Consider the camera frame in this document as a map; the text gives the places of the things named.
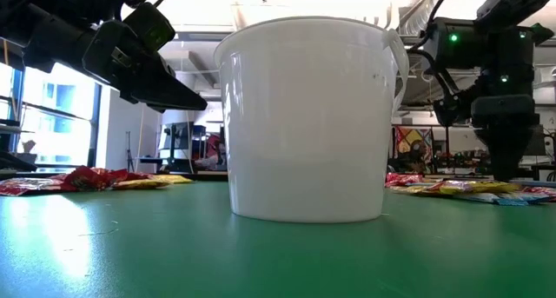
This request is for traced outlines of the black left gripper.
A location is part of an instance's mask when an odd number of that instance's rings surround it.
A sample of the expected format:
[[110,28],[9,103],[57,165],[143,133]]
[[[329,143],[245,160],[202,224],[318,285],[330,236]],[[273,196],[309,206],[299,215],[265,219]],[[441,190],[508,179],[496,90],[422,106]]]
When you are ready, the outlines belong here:
[[149,50],[122,22],[105,22],[96,31],[82,58],[93,76],[119,89],[129,101],[153,109],[205,110],[208,103],[163,68],[162,59]]

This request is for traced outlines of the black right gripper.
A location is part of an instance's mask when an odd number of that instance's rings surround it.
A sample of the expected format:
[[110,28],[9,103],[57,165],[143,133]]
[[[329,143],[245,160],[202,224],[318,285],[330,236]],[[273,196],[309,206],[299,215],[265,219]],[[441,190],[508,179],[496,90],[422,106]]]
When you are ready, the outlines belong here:
[[[539,124],[535,101],[529,95],[482,96],[471,105],[471,123],[475,129],[525,127]],[[491,158],[494,179],[508,181],[518,166],[532,138],[531,130],[476,130]]]

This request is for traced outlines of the yellow Sour Patch candy pack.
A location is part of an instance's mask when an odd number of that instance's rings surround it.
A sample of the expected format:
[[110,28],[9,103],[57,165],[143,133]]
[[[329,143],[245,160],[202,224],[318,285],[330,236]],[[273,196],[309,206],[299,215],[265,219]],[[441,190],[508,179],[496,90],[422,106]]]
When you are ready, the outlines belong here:
[[435,184],[417,184],[411,183],[407,184],[406,186],[392,186],[390,189],[393,192],[399,194],[407,194],[407,195],[439,195],[440,194],[440,183]]
[[170,184],[192,183],[192,180],[184,177],[183,175],[153,175],[151,176],[151,178],[160,182],[167,182]]
[[439,192],[445,195],[478,194],[478,193],[509,193],[520,189],[519,184],[496,181],[445,181]]
[[113,190],[132,190],[132,189],[159,189],[169,186],[169,182],[160,179],[139,179],[122,181],[112,186]]

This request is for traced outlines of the blue white candy wrapper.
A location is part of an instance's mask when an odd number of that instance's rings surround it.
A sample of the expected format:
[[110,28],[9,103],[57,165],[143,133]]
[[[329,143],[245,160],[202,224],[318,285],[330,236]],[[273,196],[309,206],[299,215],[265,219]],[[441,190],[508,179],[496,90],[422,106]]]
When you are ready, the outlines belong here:
[[550,202],[552,197],[549,195],[537,195],[530,193],[475,193],[475,194],[458,194],[453,198],[471,201],[471,202],[484,202],[500,206],[529,206]]

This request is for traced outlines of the white plastic bucket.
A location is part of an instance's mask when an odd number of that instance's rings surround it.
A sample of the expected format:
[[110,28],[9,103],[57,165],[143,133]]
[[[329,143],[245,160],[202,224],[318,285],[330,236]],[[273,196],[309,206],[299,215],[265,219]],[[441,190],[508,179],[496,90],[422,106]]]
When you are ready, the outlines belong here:
[[396,30],[338,17],[248,26],[215,49],[236,215],[363,222],[381,214],[409,62]]

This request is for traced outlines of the black equipment cart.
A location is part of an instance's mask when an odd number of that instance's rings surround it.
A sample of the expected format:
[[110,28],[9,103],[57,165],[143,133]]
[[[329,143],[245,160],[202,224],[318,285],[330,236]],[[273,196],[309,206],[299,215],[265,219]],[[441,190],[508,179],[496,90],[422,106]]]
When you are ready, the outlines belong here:
[[161,170],[195,174],[196,161],[205,156],[206,137],[206,128],[192,122],[163,125],[159,145]]

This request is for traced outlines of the red cloth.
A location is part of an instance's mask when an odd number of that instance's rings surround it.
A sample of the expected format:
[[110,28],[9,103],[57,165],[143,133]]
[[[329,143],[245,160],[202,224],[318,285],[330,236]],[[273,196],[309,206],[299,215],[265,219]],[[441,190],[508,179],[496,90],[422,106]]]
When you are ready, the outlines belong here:
[[225,142],[218,135],[204,136],[195,160],[199,169],[224,171],[227,168]]

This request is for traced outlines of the person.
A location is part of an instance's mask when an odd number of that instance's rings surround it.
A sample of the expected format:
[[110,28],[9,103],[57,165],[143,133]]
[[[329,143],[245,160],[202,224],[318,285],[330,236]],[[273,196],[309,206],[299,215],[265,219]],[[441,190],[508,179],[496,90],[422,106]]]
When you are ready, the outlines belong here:
[[410,172],[426,174],[429,170],[426,160],[427,145],[423,140],[413,141],[407,153],[407,168]]

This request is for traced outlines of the colourful patchwork panel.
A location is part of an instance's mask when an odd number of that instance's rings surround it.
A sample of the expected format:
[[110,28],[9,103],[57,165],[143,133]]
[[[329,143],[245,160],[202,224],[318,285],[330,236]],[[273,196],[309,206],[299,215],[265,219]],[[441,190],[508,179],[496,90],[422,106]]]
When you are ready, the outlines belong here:
[[413,141],[423,140],[427,145],[426,160],[427,162],[430,162],[432,160],[434,137],[433,131],[430,128],[420,129],[416,127],[395,126],[394,133],[395,156],[408,153]]

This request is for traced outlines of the large bright window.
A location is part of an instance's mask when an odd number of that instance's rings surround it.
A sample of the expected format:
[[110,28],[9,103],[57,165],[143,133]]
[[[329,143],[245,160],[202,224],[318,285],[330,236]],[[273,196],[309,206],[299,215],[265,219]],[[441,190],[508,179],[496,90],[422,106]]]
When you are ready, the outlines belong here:
[[61,64],[50,73],[0,63],[0,149],[29,153],[41,168],[86,165],[94,160],[101,85]]

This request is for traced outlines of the green table mat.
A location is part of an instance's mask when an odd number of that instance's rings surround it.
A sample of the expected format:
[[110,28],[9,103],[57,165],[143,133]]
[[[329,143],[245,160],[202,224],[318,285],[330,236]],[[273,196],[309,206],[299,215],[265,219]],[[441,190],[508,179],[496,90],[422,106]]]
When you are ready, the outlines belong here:
[[556,298],[556,204],[389,193],[300,224],[234,215],[223,182],[0,197],[0,297]]

